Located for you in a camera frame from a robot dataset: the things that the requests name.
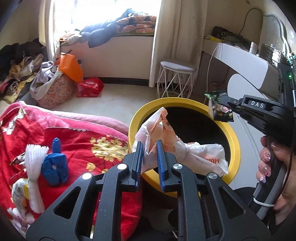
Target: triangular cutout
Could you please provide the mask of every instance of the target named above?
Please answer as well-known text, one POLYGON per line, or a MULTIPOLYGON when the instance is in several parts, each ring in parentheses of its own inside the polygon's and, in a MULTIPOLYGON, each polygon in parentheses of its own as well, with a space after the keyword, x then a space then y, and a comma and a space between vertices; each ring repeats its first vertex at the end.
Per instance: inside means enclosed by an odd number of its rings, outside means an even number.
POLYGON ((229 196, 229 194, 223 188, 220 188, 219 191, 229 219, 233 219, 244 214, 243 209, 241 209, 241 207, 229 196))
POLYGON ((54 214, 70 219, 80 191, 81 187, 75 187, 54 209, 54 214))

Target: fingernail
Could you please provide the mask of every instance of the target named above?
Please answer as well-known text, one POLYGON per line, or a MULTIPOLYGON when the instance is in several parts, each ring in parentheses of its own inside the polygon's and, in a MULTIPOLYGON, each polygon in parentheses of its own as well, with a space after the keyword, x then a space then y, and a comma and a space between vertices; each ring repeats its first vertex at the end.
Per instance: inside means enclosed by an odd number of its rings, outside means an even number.
POLYGON ((269 167, 264 167, 263 168, 263 172, 264 172, 264 175, 265 176, 267 176, 267 177, 270 177, 270 175, 271 175, 271 170, 270 170, 270 168, 269 167))
POLYGON ((265 177, 260 177, 260 182, 262 182, 262 183, 266 183, 266 179, 265 179, 265 177))
POLYGON ((280 144, 275 143, 275 142, 272 142, 272 143, 270 144, 270 146, 271 146, 271 148, 272 148, 274 151, 279 151, 279 150, 281 149, 280 144))
POLYGON ((270 154, 265 153, 263 158, 264 158, 264 161, 266 161, 266 162, 270 161, 270 154))

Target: trash can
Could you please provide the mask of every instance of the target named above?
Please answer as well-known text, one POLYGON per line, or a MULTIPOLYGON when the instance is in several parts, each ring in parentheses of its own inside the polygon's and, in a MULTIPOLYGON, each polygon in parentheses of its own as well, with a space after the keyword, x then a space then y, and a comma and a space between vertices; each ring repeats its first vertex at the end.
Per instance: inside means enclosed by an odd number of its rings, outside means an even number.
MULTIPOLYGON (((208 116, 208 106, 184 98, 162 98, 151 101, 142 106, 133 116, 128 132, 129 149, 135 141, 135 134, 142 125, 160 107, 165 107, 167 120, 176 135, 184 142, 198 142, 202 144, 221 144, 225 149, 225 158, 229 162, 229 171, 222 179, 229 184, 235 177, 240 165, 239 141, 228 123, 213 121, 208 116)), ((158 192, 161 192, 159 176, 156 170, 142 174, 144 180, 158 192)), ((177 194, 166 193, 176 198, 177 194)))

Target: red bedsheet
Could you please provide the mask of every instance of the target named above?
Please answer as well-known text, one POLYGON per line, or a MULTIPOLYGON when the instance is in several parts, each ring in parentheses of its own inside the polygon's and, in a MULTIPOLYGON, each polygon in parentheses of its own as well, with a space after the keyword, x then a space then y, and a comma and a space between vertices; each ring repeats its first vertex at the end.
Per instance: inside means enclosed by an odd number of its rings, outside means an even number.
MULTIPOLYGON (((61 140, 62 153, 67 156, 69 178, 66 183, 53 187, 42 175, 38 179, 45 208, 81 174, 106 172, 120 163, 128 152, 127 136, 115 129, 87 121, 61 118, 31 106, 22 107, 19 103, 10 105, 0 117, 0 122, 0 206, 10 219, 12 217, 7 209, 15 206, 11 201, 9 178, 20 170, 9 163, 25 152, 27 144, 48 146, 51 153, 52 140, 57 137, 61 140)), ((123 193, 121 233, 125 240, 136 228, 141 204, 141 191, 123 193)), ((28 202, 27 211, 38 218, 39 215, 31 211, 28 202)))

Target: screw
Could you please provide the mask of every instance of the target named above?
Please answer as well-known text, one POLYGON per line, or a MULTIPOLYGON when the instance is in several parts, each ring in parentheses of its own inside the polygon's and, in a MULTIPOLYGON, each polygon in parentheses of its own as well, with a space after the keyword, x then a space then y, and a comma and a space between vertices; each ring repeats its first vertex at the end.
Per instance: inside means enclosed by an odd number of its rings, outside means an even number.
POLYGON ((213 179, 213 180, 217 179, 217 177, 218 177, 217 174, 213 173, 213 172, 209 173, 208 176, 209 176, 210 179, 213 179))
POLYGON ((127 167, 128 167, 127 164, 124 164, 124 163, 120 163, 120 164, 117 165, 117 169, 119 169, 119 170, 124 170, 127 167))
POLYGON ((90 172, 86 172, 84 174, 82 174, 82 179, 84 180, 88 180, 92 177, 92 174, 90 172))
POLYGON ((182 169, 182 167, 183 167, 183 166, 182 166, 180 163, 176 163, 176 164, 173 165, 173 168, 174 168, 174 169, 177 169, 177 170, 182 169))

